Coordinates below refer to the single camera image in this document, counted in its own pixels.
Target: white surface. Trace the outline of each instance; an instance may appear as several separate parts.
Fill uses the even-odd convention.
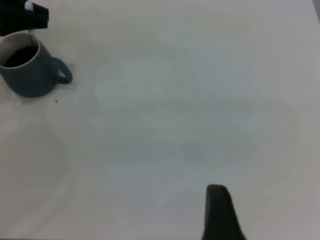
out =
[[[36,3],[74,81],[36,100],[1,81],[0,237],[200,239],[223,184],[248,239],[319,239],[311,0]]]

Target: black object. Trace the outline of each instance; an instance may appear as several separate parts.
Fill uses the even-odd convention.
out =
[[[4,64],[6,68],[19,67],[27,62],[29,62],[38,52],[38,47],[36,46],[26,46],[18,51],[16,51]]]
[[[24,30],[47,29],[49,10],[33,4],[33,11],[25,10],[26,0],[0,0],[0,36]]]
[[[209,185],[206,189],[202,240],[246,240],[225,186]]]
[[[34,46],[36,53],[30,49]],[[18,57],[22,52],[27,52],[27,57],[32,59],[25,62],[27,58],[24,58],[24,62],[21,62]],[[65,76],[59,76],[59,69]],[[67,65],[52,57],[36,37],[30,38],[27,33],[12,34],[0,42],[0,74],[15,93],[27,98],[44,96],[56,84],[69,84],[73,79]]]

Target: gray mug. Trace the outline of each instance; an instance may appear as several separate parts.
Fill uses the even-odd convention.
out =
[[[33,47],[30,59],[17,55],[15,65],[9,65],[18,51]],[[73,75],[67,65],[52,57],[46,47],[35,36],[28,33],[13,33],[0,42],[0,74],[7,85],[18,95],[37,98],[49,93],[57,84],[69,84]]]

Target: coffee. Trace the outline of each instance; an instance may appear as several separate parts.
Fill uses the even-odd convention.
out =
[[[15,68],[29,62],[38,51],[37,46],[26,46],[12,54],[6,61],[4,67]]]

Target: black handle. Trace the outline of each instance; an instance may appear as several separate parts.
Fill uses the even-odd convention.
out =
[[[60,69],[61,72],[65,76],[54,76],[56,78],[57,83],[59,84],[69,84],[71,83],[73,76],[70,71],[70,69],[67,67],[67,65],[56,57],[46,57],[42,60],[42,64],[48,66],[48,67],[54,67],[57,69]]]

